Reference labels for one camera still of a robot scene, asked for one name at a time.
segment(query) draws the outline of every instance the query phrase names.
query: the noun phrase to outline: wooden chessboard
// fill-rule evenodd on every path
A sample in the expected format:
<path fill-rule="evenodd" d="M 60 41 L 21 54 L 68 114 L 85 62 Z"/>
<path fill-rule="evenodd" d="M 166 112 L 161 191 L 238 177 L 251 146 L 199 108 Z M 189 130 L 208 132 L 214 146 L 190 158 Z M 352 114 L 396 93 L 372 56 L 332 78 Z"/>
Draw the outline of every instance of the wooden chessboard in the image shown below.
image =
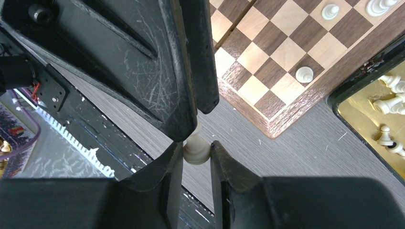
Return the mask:
<path fill-rule="evenodd" d="M 368 0 L 210 0 L 221 96 L 276 138 L 405 30 L 405 5 L 370 17 Z M 340 11 L 327 21 L 322 9 Z M 314 80 L 299 83 L 308 66 Z"/>

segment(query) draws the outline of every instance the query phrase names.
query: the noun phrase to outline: bolt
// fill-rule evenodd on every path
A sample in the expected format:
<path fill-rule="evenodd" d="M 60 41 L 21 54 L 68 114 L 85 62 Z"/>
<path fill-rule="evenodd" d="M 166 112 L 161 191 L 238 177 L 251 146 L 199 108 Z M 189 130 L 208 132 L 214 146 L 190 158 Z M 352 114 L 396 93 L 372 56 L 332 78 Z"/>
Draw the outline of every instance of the bolt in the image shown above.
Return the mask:
<path fill-rule="evenodd" d="M 40 25 L 48 25 L 54 20 L 53 12 L 46 6 L 41 4 L 33 4 L 28 8 L 28 14 Z"/>

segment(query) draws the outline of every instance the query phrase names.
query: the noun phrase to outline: colorful picture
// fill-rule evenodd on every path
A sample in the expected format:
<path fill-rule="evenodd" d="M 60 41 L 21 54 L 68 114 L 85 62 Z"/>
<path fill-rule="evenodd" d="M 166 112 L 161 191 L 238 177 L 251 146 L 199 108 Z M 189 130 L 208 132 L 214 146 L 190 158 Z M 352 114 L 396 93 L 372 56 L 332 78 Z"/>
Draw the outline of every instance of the colorful picture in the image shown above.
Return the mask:
<path fill-rule="evenodd" d="M 10 144 L 11 151 L 18 149 L 30 141 L 35 134 L 29 130 L 14 114 L 9 111 L 3 104 L 0 104 L 0 146 L 4 146 L 3 142 Z M 0 161 L 0 176 L 2 178 L 10 178 L 22 172 L 30 158 L 33 144 L 24 152 L 9 158 L 8 161 Z"/>

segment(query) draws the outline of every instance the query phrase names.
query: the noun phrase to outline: chessboard border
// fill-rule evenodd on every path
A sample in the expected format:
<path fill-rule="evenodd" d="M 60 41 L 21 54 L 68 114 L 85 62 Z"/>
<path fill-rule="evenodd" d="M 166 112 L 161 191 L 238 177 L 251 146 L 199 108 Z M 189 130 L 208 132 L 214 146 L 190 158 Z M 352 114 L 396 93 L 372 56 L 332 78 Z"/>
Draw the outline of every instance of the chessboard border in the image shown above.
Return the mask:
<path fill-rule="evenodd" d="M 357 45 L 349 49 L 322 77 L 309 85 L 294 102 L 275 114 L 270 121 L 241 98 L 227 82 L 218 78 L 220 95 L 266 136 L 275 139 L 309 109 L 329 95 L 362 64 L 395 41 L 404 31 L 405 4 L 401 4 L 396 10 L 393 9 L 385 19 L 382 19 Z"/>

